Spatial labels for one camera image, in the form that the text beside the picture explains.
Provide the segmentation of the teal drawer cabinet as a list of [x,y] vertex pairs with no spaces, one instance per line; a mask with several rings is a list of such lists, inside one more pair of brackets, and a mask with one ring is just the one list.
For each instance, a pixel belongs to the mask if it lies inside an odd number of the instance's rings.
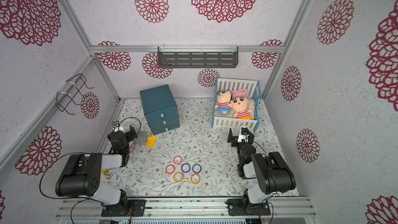
[[153,135],[180,127],[176,101],[169,85],[140,91],[147,123]]

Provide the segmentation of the purple tape roll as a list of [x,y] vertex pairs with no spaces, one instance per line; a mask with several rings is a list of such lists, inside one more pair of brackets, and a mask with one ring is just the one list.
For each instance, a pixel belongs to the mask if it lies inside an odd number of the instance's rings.
[[200,173],[202,172],[202,167],[201,167],[201,165],[200,165],[200,164],[194,164],[194,165],[192,166],[192,172],[193,172],[194,174],[200,174]]
[[182,173],[189,173],[191,170],[191,166],[189,163],[184,163],[181,165],[181,171]]

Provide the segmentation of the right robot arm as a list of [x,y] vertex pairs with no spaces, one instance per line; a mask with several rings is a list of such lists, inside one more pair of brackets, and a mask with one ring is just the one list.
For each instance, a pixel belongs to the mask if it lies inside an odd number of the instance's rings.
[[295,177],[279,152],[258,153],[253,146],[254,134],[247,127],[238,136],[229,130],[227,142],[237,149],[238,175],[242,179],[256,179],[257,184],[243,195],[243,206],[254,207],[265,203],[276,193],[296,188]]

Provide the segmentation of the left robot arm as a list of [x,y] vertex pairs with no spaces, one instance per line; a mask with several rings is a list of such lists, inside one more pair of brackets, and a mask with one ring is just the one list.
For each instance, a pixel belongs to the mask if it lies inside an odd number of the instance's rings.
[[56,183],[57,196],[89,198],[104,206],[127,203],[123,190],[101,182],[101,172],[126,167],[130,158],[129,142],[137,137],[137,132],[133,126],[129,126],[128,131],[117,127],[107,137],[112,145],[110,153],[80,153],[69,157]]

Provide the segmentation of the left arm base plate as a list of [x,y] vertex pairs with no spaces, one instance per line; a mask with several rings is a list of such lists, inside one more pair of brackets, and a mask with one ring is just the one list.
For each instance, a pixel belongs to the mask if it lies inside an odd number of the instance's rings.
[[146,200],[127,200],[115,205],[106,205],[101,212],[102,217],[143,217]]

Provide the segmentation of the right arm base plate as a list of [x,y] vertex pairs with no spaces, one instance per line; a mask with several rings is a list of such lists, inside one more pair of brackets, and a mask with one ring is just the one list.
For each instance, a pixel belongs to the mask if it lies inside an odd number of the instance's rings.
[[259,204],[252,204],[249,200],[228,199],[226,204],[230,216],[271,215],[271,210],[267,201]]

